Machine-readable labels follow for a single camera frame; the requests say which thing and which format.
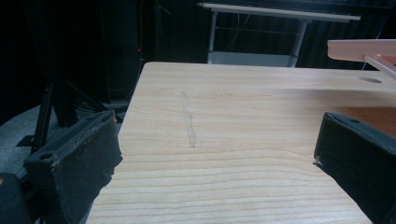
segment table top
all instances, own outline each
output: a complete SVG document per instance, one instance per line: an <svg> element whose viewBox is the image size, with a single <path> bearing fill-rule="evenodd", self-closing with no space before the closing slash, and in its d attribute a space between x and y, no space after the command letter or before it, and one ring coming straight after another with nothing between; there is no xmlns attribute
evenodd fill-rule
<svg viewBox="0 0 396 224"><path fill-rule="evenodd" d="M276 8L267 8L267 7L243 7L243 6L232 6L232 5L212 4L212 3L199 3L198 6L210 8L212 11L217 11L217 12L230 12L230 13L241 13L241 14L259 15L259 16L283 17L283 18L292 18L298 20L349 22L349 21L359 21L361 19L361 17L359 16L296 11L296 10L276 9Z"/></svg>
<svg viewBox="0 0 396 224"><path fill-rule="evenodd" d="M380 72L147 63L88 223L371 223L314 162L324 112L396 136Z"/></svg>

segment wooden table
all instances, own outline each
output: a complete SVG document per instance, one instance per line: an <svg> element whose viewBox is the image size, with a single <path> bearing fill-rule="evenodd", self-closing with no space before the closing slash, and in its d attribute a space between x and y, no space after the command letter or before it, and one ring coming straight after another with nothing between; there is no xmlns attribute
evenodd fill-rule
<svg viewBox="0 0 396 224"><path fill-rule="evenodd" d="M88 223L370 223L313 153L325 111L396 136L395 108L380 72L147 63Z"/></svg>

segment metal frame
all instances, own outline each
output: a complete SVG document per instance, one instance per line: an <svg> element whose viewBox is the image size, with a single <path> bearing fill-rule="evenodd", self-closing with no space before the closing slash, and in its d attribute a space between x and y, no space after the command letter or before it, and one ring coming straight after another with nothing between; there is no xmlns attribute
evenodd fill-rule
<svg viewBox="0 0 396 224"><path fill-rule="evenodd" d="M290 59L287 67L295 67L295 65L297 64L300 48L304 40L306 26L309 22L313 20L349 22L351 20L358 21L361 18L356 16L333 15L333 14L325 14L325 13L272 9L272 8L264 8L264 7L240 7L240 6L229 6L229 5L208 4L208 3L200 3L198 4L198 6L210 8L212 11L209 48L207 54L207 63L209 64L213 63L215 32L217 28L216 23L219 12L271 16L271 17L291 18L291 19L299 20L300 23L299 31L294 41L294 46L293 49L291 50Z"/></svg>

